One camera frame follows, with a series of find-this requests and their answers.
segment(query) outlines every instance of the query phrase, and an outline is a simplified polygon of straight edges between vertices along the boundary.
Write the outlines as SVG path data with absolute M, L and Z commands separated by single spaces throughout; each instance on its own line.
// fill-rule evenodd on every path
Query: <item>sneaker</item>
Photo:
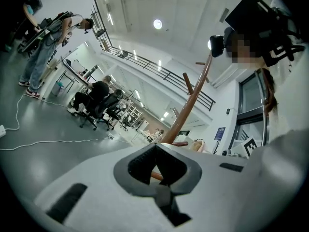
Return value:
M 78 111 L 74 107 L 68 108 L 68 112 L 71 114 L 78 113 Z
M 39 98 L 40 97 L 40 94 L 38 92 L 32 92 L 32 91 L 30 91 L 29 88 L 27 88 L 26 94 L 28 94 L 29 96 L 35 97 L 35 98 Z
M 18 82 L 18 85 L 20 86 L 25 86 L 25 87 L 29 87 L 30 83 L 29 82 Z

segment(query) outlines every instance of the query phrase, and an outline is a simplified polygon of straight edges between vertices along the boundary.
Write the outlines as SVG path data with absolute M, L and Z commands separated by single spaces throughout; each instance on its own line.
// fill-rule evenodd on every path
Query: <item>long hair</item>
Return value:
M 275 98 L 275 82 L 268 70 L 261 68 L 261 71 L 266 86 L 267 99 L 264 101 L 264 106 L 266 115 L 268 115 L 270 111 L 277 108 L 277 100 Z

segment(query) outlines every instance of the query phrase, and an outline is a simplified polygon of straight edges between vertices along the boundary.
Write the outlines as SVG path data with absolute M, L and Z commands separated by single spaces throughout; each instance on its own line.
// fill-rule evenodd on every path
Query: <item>blue sign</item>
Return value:
M 216 136 L 214 137 L 215 140 L 219 140 L 221 141 L 222 137 L 223 137 L 223 134 L 224 134 L 224 131 L 225 131 L 225 127 L 220 127 L 217 131 L 217 134 Z

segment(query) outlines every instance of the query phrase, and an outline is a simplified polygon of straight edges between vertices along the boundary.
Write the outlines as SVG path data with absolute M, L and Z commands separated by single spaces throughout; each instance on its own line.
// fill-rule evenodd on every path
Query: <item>round ceiling light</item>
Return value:
M 159 19 L 154 20 L 154 27 L 156 29 L 161 29 L 162 28 L 162 22 Z
M 208 41 L 207 46 L 208 46 L 209 50 L 211 50 L 211 41 L 210 40 Z

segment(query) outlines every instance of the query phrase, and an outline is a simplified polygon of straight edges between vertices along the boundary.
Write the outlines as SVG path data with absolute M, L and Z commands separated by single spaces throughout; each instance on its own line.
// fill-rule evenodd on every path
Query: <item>gray floor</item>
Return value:
M 0 125 L 5 128 L 17 127 L 16 104 L 26 91 L 17 82 L 26 62 L 26 58 L 15 51 L 0 52 Z M 69 94 L 47 100 L 66 103 L 65 97 L 73 92 L 74 89 Z M 6 136 L 0 139 L 0 148 L 47 140 L 106 138 L 82 143 L 41 143 L 14 151 L 0 150 L 0 164 L 13 190 L 31 200 L 44 187 L 82 161 L 130 146 L 114 131 L 110 131 L 115 135 L 114 139 L 123 142 L 108 139 L 105 124 L 99 124 L 96 131 L 89 123 L 80 128 L 80 118 L 73 117 L 65 108 L 30 97 L 23 97 L 19 103 L 18 119 L 20 129 L 7 131 Z

